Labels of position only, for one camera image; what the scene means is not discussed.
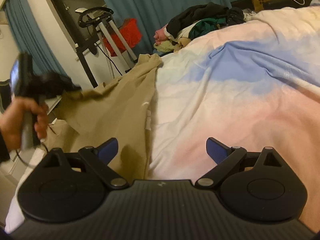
white wall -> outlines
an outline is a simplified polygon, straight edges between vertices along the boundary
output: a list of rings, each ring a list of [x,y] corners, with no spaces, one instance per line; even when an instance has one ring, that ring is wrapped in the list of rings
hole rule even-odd
[[[70,36],[68,36],[68,32],[59,19],[51,1],[28,0],[28,3],[45,40],[67,75],[71,77],[75,84],[81,85],[83,89],[92,88],[81,63],[76,61],[77,55],[70,44],[72,40]],[[85,58],[98,84],[111,80],[107,61],[102,53],[98,53],[97,55],[88,53]],[[112,59],[114,59],[119,70],[124,73],[125,69],[119,60],[117,58]]]
[[[5,19],[4,11],[0,11],[0,19]],[[8,25],[0,25],[0,81],[10,77],[12,65],[19,54],[17,45]]]

black cable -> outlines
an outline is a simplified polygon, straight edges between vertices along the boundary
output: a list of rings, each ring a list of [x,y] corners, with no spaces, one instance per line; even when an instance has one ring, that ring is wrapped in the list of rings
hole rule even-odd
[[[47,146],[46,146],[44,143],[41,143],[41,145],[45,148],[46,153],[48,153],[49,151],[48,151]],[[19,158],[19,160],[20,160],[24,165],[26,165],[27,167],[32,168],[32,169],[34,169],[34,168],[36,167],[35,165],[31,165],[30,163],[27,163],[26,161],[24,161],[24,160],[21,158],[18,150],[16,150],[16,154],[17,154],[17,157]]]
[[[29,168],[35,168],[35,167],[36,167],[36,166],[31,165],[31,164],[29,164],[29,163],[25,162],[24,160],[22,160],[21,156],[19,155],[18,150],[16,150],[16,154],[17,154],[17,156],[18,156],[19,160],[20,160],[24,165],[26,165],[27,167],[29,167]]]
[[[46,153],[48,153],[49,151],[48,151],[47,146],[44,143],[41,143],[41,145],[45,148]]]
[[[88,26],[87,26],[87,31],[88,31],[89,35],[92,37],[92,34],[90,33]],[[100,46],[96,42],[94,44],[96,44],[96,46],[102,51],[102,53],[113,63],[113,65],[115,66],[116,70],[122,76],[121,72],[118,70],[116,64],[112,61],[112,59],[107,54],[104,53],[104,51],[100,48]]]
[[[99,46],[97,43],[95,43],[95,44],[96,44],[97,47],[102,51],[102,53],[113,63],[113,65],[115,66],[115,68],[117,69],[117,71],[119,72],[119,74],[122,76],[121,72],[118,70],[116,64],[112,61],[112,59],[111,59],[107,54],[104,53],[104,51],[100,48],[100,46]]]

light green towel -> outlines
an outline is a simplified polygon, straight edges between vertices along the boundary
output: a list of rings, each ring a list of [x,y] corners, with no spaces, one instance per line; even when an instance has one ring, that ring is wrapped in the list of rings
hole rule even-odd
[[[163,41],[161,44],[157,45],[154,44],[153,47],[159,52],[170,52],[174,50],[174,46],[172,45],[171,41]]]

beige cloth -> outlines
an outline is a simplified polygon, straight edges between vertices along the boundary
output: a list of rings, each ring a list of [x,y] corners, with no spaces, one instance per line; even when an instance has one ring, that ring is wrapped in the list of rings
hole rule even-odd
[[[191,40],[189,38],[179,38],[178,44],[174,46],[174,52],[177,52],[180,49],[186,47],[190,42]]]
[[[72,141],[70,151],[97,147],[112,137],[117,138],[119,151],[108,166],[129,182],[144,179],[151,140],[148,108],[155,92],[156,69],[161,62],[157,54],[140,55],[128,74],[110,84],[63,95],[54,113],[76,132],[75,136],[62,138]]]
[[[55,120],[54,124],[49,124],[44,144],[49,151],[52,148],[61,148],[63,152],[67,153],[71,151],[73,141],[77,135],[78,133],[66,121]]]

pile of clothes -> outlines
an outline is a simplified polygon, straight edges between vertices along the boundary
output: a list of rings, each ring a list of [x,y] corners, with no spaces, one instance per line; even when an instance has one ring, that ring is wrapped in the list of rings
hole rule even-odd
[[[192,40],[230,25],[244,23],[243,11],[208,3],[188,8],[156,31],[154,48],[158,52],[178,51]]]

